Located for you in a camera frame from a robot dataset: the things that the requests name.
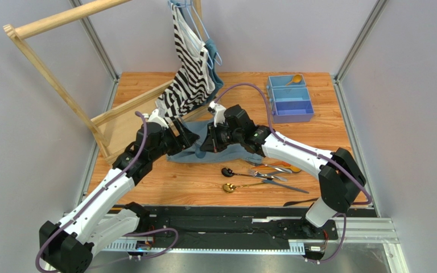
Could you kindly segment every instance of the wooden tabletop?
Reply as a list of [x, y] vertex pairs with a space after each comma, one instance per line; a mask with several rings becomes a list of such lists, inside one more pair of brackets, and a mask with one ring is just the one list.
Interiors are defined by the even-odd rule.
[[[225, 82], [224, 88], [239, 83], [251, 82], [265, 91], [269, 75], [290, 75], [294, 73], [219, 73]], [[315, 111], [310, 122], [273, 124], [283, 135], [317, 148], [336, 151], [338, 147], [351, 151], [350, 142], [336, 99], [331, 77], [327, 73], [303, 73]], [[113, 107], [128, 101], [174, 77], [174, 73], [123, 73]], [[240, 104], [255, 124], [266, 125], [266, 110], [261, 96], [255, 89], [240, 86], [222, 97], [221, 104], [230, 107]], [[210, 119], [205, 115], [200, 120]], [[275, 159], [264, 159], [270, 163]], [[235, 185], [257, 183], [257, 179], [234, 176], [224, 177], [220, 170], [231, 168], [238, 173], [247, 173], [251, 165], [242, 160], [214, 164], [180, 164], [167, 162], [163, 156], [153, 163], [153, 170], [129, 193], [119, 200], [119, 204], [137, 202], [143, 205], [230, 205], [230, 206], [282, 206], [288, 201], [300, 201], [320, 196], [318, 181], [306, 172], [281, 174], [288, 178], [287, 185], [305, 189], [304, 194], [290, 189], [259, 185], [237, 189], [233, 193], [222, 190], [224, 183]], [[110, 169], [99, 155], [90, 182], [89, 192], [101, 182]], [[365, 201], [360, 193], [357, 201]]]

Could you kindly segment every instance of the striped shirt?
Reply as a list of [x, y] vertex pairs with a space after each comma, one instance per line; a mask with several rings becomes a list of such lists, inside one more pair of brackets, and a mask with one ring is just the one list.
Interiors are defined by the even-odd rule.
[[176, 117], [189, 113], [203, 104], [215, 89], [207, 66], [208, 51], [188, 26], [178, 8], [171, 4], [175, 48], [182, 67], [173, 83], [156, 100], [162, 117]]

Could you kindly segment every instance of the metal floor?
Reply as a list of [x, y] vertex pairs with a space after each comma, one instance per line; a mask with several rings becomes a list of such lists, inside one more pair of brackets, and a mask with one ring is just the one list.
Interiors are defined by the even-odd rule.
[[[330, 256], [337, 244], [329, 243], [325, 257]], [[124, 253], [101, 252], [91, 266], [109, 263], [125, 257]], [[338, 256], [329, 263], [317, 266], [292, 255], [230, 255], [168, 253], [155, 259], [123, 261], [92, 270], [94, 273], [244, 273], [244, 272], [390, 272], [383, 244], [346, 243]]]

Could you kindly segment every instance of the golden spoon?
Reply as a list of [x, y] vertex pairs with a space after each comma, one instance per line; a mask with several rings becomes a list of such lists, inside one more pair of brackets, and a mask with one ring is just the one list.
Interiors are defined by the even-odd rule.
[[288, 86], [288, 85], [292, 84], [293, 82], [295, 84], [297, 84], [302, 80], [303, 80], [303, 77], [301, 77], [301, 75], [294, 75], [294, 77], [292, 77], [292, 80], [288, 84], [286, 84], [285, 86]]
[[222, 189], [223, 189], [226, 193], [231, 193], [231, 192], [234, 192], [234, 191], [235, 191], [236, 189], [238, 189], [238, 188], [250, 187], [250, 186], [255, 186], [255, 185], [264, 185], [264, 183], [256, 183], [256, 184], [248, 184], [248, 185], [239, 185], [239, 186], [236, 186], [236, 185], [231, 184], [231, 183], [227, 183], [227, 184], [224, 184], [224, 185], [222, 186]]

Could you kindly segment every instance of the gray wall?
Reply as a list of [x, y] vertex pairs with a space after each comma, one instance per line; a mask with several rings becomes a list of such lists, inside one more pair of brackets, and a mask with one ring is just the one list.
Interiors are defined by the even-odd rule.
[[[36, 272], [38, 230], [76, 203], [93, 137], [3, 31], [70, 9], [0, 0], [0, 272]], [[79, 22], [28, 40], [90, 116], [112, 82]]]
[[[375, 0], [201, 2], [224, 61], [218, 70], [336, 73]], [[131, 1], [91, 20], [120, 72], [179, 68], [166, 0]]]
[[343, 88], [380, 212], [437, 272], [437, 1], [390, 1]]

